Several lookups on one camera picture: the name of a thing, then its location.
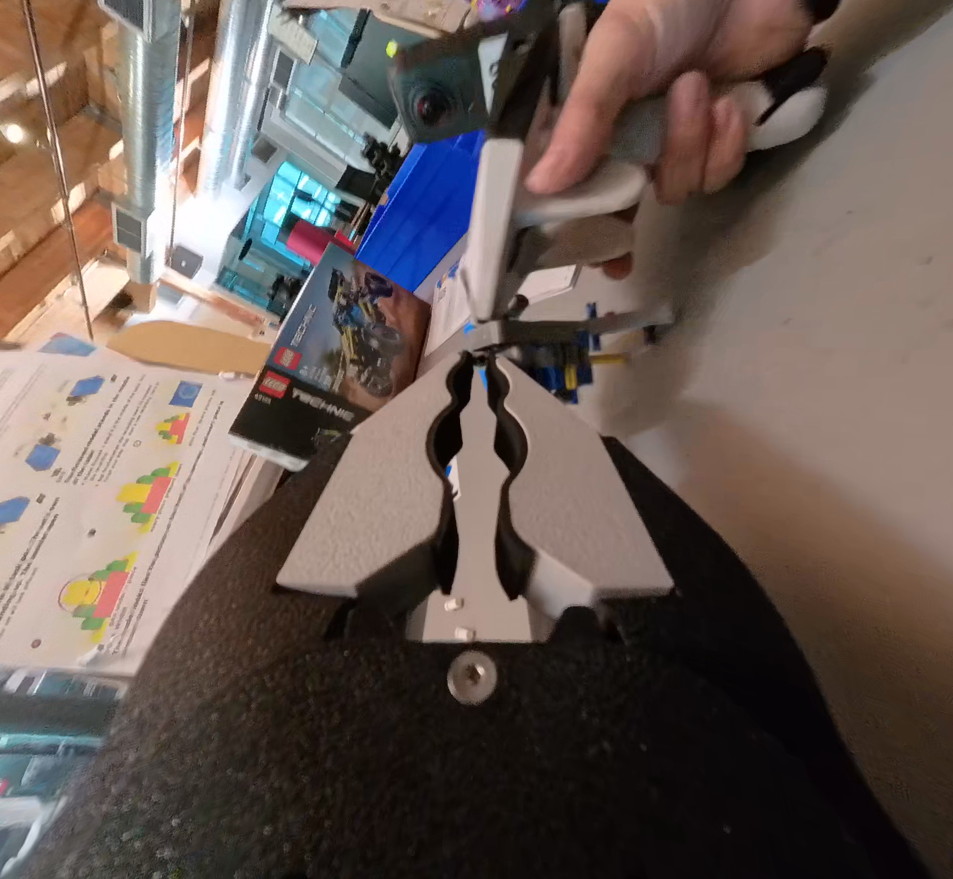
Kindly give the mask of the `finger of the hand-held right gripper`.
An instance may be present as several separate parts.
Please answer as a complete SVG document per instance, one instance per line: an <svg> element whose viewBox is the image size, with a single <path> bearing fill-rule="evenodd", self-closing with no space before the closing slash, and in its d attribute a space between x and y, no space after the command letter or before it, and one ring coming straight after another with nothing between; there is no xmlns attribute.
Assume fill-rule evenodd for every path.
<svg viewBox="0 0 953 879"><path fill-rule="evenodd" d="M459 276L473 322L502 317L498 308L507 273L511 217L518 190L524 144L516 138L488 137L482 146Z"/></svg>

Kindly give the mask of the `folded paper leaflet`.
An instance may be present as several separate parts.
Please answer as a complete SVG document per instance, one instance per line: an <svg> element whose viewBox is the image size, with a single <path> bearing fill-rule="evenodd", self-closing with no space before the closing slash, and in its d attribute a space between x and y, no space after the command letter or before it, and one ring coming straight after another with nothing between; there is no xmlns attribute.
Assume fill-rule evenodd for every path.
<svg viewBox="0 0 953 879"><path fill-rule="evenodd" d="M471 323L469 297L460 271L461 260L435 281L424 359Z"/></svg>

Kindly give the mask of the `lego instruction booklet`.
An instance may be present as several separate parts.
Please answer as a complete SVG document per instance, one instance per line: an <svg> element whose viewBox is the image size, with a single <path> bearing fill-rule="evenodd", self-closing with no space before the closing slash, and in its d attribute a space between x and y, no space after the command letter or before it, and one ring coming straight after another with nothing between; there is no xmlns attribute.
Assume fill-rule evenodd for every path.
<svg viewBox="0 0 953 879"><path fill-rule="evenodd" d="M518 297L527 305L535 305L570 292L578 281L579 272L578 265L535 270L519 286Z"/></svg>

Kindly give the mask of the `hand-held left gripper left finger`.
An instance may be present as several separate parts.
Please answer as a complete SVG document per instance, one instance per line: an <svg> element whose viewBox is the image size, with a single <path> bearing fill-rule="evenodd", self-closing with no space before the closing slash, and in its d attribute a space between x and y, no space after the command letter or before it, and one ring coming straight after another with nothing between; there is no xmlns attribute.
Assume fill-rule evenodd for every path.
<svg viewBox="0 0 953 879"><path fill-rule="evenodd" d="M446 357L351 433L278 586L327 598L426 599L453 585L448 466L462 447L473 357Z"/></svg>

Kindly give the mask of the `magenta padded seat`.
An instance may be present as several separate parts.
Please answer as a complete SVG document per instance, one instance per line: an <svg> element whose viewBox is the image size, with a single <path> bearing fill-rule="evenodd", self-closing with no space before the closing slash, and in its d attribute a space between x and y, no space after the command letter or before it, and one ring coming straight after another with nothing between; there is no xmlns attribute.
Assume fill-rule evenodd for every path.
<svg viewBox="0 0 953 879"><path fill-rule="evenodd" d="M319 262L331 244L351 255L356 253L358 247L342 230L317 227L304 219L297 219L293 223L285 242L292 253L311 264Z"/></svg>

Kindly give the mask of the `lego set cardboard box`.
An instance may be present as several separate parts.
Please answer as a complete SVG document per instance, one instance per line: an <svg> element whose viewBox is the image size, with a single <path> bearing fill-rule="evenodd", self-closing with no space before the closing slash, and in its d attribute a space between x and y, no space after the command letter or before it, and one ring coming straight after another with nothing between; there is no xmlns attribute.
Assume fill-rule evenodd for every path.
<svg viewBox="0 0 953 879"><path fill-rule="evenodd" d="M232 422L238 447L305 468L415 379L431 305L330 243Z"/></svg>

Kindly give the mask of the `printed instruction sheet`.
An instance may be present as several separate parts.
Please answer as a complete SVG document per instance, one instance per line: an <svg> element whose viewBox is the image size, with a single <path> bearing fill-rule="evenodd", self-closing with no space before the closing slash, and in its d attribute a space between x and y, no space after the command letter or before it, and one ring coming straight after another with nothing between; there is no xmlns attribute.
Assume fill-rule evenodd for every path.
<svg viewBox="0 0 953 879"><path fill-rule="evenodd" d="M2 352L3 668L138 670L208 558L248 389L105 349Z"/></svg>

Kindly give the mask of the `blue grey lego sub-assembly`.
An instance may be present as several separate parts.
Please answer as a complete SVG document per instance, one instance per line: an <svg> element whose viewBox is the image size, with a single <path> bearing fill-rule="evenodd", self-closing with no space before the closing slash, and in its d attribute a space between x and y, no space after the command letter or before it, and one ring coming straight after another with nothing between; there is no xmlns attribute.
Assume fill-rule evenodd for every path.
<svg viewBox="0 0 953 879"><path fill-rule="evenodd" d="M593 383L597 364L621 358L602 347L608 337L640 334L656 345L676 322L671 309L654 312L598 313L594 302L578 320L526 320L514 315L494 322L470 323L463 329L462 351L481 346L507 347L505 357L560 401L578 404L581 388Z"/></svg>

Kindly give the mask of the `silver ventilation duct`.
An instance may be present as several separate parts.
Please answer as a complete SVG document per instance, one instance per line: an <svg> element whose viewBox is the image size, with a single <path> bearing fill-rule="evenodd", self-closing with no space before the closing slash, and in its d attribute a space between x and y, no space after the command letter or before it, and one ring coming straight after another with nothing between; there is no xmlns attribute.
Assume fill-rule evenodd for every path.
<svg viewBox="0 0 953 879"><path fill-rule="evenodd" d="M182 0L97 0L117 23L116 89L123 187L113 195L113 237L133 284L162 275L172 217L174 107Z"/></svg>
<svg viewBox="0 0 953 879"><path fill-rule="evenodd" d="M200 149L197 195L242 188L265 101L272 45L269 20L281 0L220 0Z"/></svg>

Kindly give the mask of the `person's right hand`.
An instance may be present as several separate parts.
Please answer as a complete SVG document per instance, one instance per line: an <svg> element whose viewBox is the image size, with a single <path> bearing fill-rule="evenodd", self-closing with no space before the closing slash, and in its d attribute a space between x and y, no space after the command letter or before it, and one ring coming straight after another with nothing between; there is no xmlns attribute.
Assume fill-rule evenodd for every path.
<svg viewBox="0 0 953 879"><path fill-rule="evenodd" d="M590 32L550 142L526 178L556 194L585 178L625 106L666 96L655 195L679 205L742 170L749 119L712 83L756 78L801 52L813 25L803 0L610 0Z"/></svg>

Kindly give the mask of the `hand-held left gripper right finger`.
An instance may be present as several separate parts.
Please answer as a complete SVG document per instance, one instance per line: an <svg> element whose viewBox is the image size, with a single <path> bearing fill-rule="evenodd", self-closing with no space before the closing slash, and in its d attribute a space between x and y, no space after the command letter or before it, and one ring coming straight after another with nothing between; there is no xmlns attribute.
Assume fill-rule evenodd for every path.
<svg viewBox="0 0 953 879"><path fill-rule="evenodd" d="M667 595L673 578L599 433L507 358L490 357L486 379L507 469L494 534L506 595L531 607Z"/></svg>

